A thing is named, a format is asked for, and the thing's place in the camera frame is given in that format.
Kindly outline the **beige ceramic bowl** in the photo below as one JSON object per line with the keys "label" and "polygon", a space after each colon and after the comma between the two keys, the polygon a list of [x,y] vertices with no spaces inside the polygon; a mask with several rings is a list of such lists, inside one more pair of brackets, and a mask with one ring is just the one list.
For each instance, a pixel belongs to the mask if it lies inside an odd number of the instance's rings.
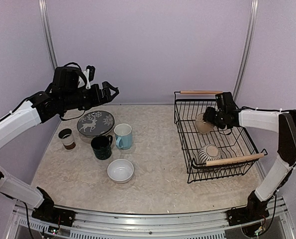
{"label": "beige ceramic bowl", "polygon": [[199,133],[206,134],[214,129],[214,125],[209,122],[204,121],[203,115],[204,115],[204,113],[200,113],[197,115],[196,120],[195,120],[195,127]]}

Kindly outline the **grey deer pattern plate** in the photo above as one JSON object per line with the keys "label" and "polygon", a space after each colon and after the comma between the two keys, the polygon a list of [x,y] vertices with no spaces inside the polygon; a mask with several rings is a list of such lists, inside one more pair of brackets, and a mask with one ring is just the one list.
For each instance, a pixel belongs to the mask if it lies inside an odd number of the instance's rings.
{"label": "grey deer pattern plate", "polygon": [[114,127],[115,120],[107,111],[93,111],[81,117],[77,123],[77,130],[86,137],[97,137],[108,134]]}

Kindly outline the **light blue mug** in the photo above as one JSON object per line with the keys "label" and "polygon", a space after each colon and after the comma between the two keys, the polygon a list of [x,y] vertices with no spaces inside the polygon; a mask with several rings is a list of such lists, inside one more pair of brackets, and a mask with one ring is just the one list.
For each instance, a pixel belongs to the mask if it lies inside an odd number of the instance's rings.
{"label": "light blue mug", "polygon": [[121,123],[114,128],[115,145],[118,149],[127,150],[132,146],[132,127]]}

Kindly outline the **dark green mug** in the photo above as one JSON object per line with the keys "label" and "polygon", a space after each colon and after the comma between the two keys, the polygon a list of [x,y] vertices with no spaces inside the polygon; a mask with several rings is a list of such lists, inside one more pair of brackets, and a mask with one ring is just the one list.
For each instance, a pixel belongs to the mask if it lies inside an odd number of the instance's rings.
{"label": "dark green mug", "polygon": [[91,140],[91,147],[95,157],[99,160],[106,160],[112,155],[111,145],[113,142],[112,135],[101,135]]}

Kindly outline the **white and brown cup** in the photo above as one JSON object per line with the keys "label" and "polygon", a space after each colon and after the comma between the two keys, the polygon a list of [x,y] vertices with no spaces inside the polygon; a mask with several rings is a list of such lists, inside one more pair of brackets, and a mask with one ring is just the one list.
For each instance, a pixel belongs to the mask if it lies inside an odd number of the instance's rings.
{"label": "white and brown cup", "polygon": [[76,146],[75,139],[70,128],[65,128],[58,133],[58,138],[67,150],[71,150]]}

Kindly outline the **white ceramic bowl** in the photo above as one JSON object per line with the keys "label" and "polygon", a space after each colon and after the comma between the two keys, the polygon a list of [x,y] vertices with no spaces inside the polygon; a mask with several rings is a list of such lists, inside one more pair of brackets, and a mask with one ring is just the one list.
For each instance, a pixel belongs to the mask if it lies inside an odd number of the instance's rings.
{"label": "white ceramic bowl", "polygon": [[126,159],[117,159],[109,164],[107,174],[113,182],[124,184],[129,182],[133,177],[134,166]]}

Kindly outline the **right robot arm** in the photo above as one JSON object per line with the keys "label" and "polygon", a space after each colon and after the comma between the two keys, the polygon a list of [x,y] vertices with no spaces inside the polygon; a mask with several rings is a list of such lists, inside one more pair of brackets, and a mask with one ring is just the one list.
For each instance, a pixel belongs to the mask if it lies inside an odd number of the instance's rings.
{"label": "right robot arm", "polygon": [[208,107],[205,122],[220,128],[251,127],[278,134],[277,158],[263,182],[249,195],[243,217],[255,220],[271,197],[287,182],[296,166],[296,110],[238,108],[230,92],[215,96],[217,107]]}

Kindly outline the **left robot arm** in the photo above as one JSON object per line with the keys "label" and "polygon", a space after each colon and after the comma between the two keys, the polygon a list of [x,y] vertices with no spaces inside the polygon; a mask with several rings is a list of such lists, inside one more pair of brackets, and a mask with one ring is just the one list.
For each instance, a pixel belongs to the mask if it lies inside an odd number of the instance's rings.
{"label": "left robot arm", "polygon": [[[90,84],[95,73],[95,67],[88,66],[86,70],[82,70],[75,62],[57,67],[53,81],[45,91],[25,98],[13,111],[0,119],[0,149],[25,131],[54,116],[63,120],[67,111],[87,111],[110,103],[119,94],[119,90],[107,81],[101,86]],[[58,217],[53,200],[43,189],[31,187],[2,167],[0,193],[31,205],[49,222]]]}

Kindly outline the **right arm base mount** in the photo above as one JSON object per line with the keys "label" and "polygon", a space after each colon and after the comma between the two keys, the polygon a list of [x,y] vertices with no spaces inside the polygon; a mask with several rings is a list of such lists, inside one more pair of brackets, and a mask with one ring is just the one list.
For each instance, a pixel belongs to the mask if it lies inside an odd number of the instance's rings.
{"label": "right arm base mount", "polygon": [[229,226],[236,226],[257,220],[267,218],[270,214],[268,210],[254,212],[250,214],[247,207],[236,208],[233,207],[226,211]]}

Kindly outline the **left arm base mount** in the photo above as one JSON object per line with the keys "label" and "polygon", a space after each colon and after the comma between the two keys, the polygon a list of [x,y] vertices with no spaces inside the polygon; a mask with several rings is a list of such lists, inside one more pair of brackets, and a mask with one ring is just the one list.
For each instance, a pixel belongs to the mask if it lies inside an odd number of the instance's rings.
{"label": "left arm base mount", "polygon": [[59,226],[72,227],[76,212],[67,209],[54,207],[49,215],[43,214],[40,210],[34,209],[32,217],[44,222],[57,224]]}

